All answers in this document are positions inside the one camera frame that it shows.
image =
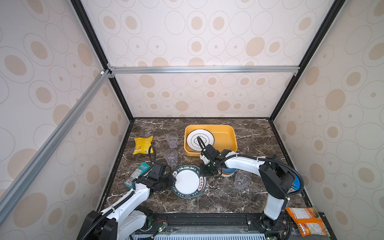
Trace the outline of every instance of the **wallpaper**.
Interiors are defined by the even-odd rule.
[[[0,1],[0,197],[100,70],[67,1]]]
[[[338,240],[384,235],[384,1],[352,0],[275,125]]]
[[[297,65],[332,0],[82,0],[112,66]]]
[[[76,239],[95,210],[128,119],[108,80],[0,228],[0,240]]]
[[[293,73],[117,74],[134,117],[269,117]]]

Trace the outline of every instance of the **teal package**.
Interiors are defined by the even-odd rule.
[[[148,169],[150,168],[150,166],[148,164],[146,164],[145,162],[143,162],[132,174],[131,176],[128,178],[128,180],[126,182],[124,182],[124,184],[129,187],[130,189],[132,189],[132,180],[135,179],[135,178],[138,178],[140,176],[142,176],[144,173],[146,173],[148,171]]]

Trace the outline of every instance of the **white robotic arm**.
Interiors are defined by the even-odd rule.
[[[236,168],[260,176],[268,192],[266,206],[261,222],[266,229],[276,225],[277,218],[284,206],[286,198],[299,193],[303,189],[303,180],[299,173],[277,156],[253,157],[237,154],[230,150],[221,153],[211,145],[203,145],[200,158],[203,164],[200,174],[213,176],[219,168]],[[175,184],[175,178],[170,173],[165,174],[165,163],[154,162],[147,176],[140,177],[133,189],[127,192],[117,202],[100,213],[89,213],[80,229],[77,240],[92,239],[125,240],[137,229],[148,226],[147,217],[153,212],[142,206],[153,192],[162,191]],[[295,179],[299,176],[301,187],[296,192],[288,193]]]
[[[200,170],[204,176],[212,176],[216,169],[224,167],[251,172],[262,178],[268,192],[262,215],[262,223],[266,228],[273,228],[276,225],[286,199],[293,194],[300,193],[303,189],[303,180],[300,174],[291,166],[283,163],[276,155],[253,157],[230,150],[219,152],[210,144],[205,146],[199,137],[197,140],[202,148],[200,159],[204,163]],[[289,192],[296,176],[300,181],[300,189]]]
[[[148,175],[145,174],[137,179],[133,188],[118,201],[100,213],[90,212],[84,220],[77,240],[125,240],[146,223],[149,227],[147,217],[153,212],[140,204],[153,192],[163,191],[175,184],[176,179],[171,172],[165,173],[166,167],[166,163],[154,162]]]
[[[235,152],[230,152],[226,155],[226,157],[237,154]],[[244,170],[247,172],[254,173],[258,176],[260,175],[259,168],[261,165],[263,165],[264,161],[254,160],[247,157],[232,157],[228,160],[226,160],[225,165],[227,168],[237,168],[240,170]],[[266,199],[266,204],[264,207],[264,214],[271,218],[272,220],[276,220],[281,212],[281,208],[283,207],[284,199],[277,199],[273,197],[270,193],[268,193],[268,197]]]

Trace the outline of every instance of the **marble countertop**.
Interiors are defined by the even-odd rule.
[[[234,128],[238,153],[254,156],[276,154],[284,158],[272,129],[266,119],[136,119],[129,136],[126,149],[118,167],[111,191],[104,207],[112,205],[129,188],[124,182],[142,163],[151,164],[147,154],[133,155],[134,138],[153,136],[152,144],[156,148],[157,159],[163,159],[169,148],[166,134],[176,132],[179,136],[178,162],[176,166],[185,164],[200,166],[198,157],[190,157],[184,150],[184,130],[190,124],[226,124]],[[142,203],[154,213],[255,213],[262,212],[266,203],[267,191],[259,176],[251,174],[252,182],[245,190],[237,190],[231,177],[208,177],[204,192],[193,199],[182,199],[172,190],[154,193]],[[306,207],[301,195],[291,197],[287,206]]]

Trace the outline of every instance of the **aluminum frame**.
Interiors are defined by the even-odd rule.
[[[297,73],[299,66],[201,66],[201,67],[111,67],[112,74],[148,73]]]
[[[99,39],[97,38],[97,35],[96,35],[96,33],[92,27],[92,24],[88,18],[88,15],[84,9],[84,6],[83,6],[81,0],[69,0],[69,1],[72,3],[73,10],[77,14],[79,21],[82,24],[83,29],[84,29],[85,33],[87,34],[88,39],[89,39],[90,43],[92,44],[93,49],[96,52],[97,57],[99,58],[99,61],[102,65],[102,67],[104,69],[110,69],[110,65],[108,64],[107,57],[104,54],[103,48],[101,47]],[[117,80],[113,74],[111,74],[111,76],[109,77],[109,81],[111,82],[111,85],[112,85],[112,87],[113,87],[113,89],[114,89],[114,91],[115,91],[115,93],[116,93],[116,95],[117,95],[117,97],[121,103],[121,106],[122,106],[125,114],[127,115],[128,119],[129,119],[129,121],[132,121],[134,119],[134,117],[131,113],[131,110],[128,107],[127,101],[125,100],[125,98],[122,94],[121,88],[120,88],[120,86],[119,86],[119,84],[118,84],[118,82],[117,82]]]
[[[109,70],[101,71],[99,76],[93,81],[91,86],[45,141],[43,146],[37,151],[29,164],[23,169],[19,177],[8,188],[5,196],[0,201],[0,226],[23,197],[36,176],[40,173],[41,169],[60,145],[63,138],[71,130],[72,126],[91,102],[101,85],[108,79],[109,75]]]

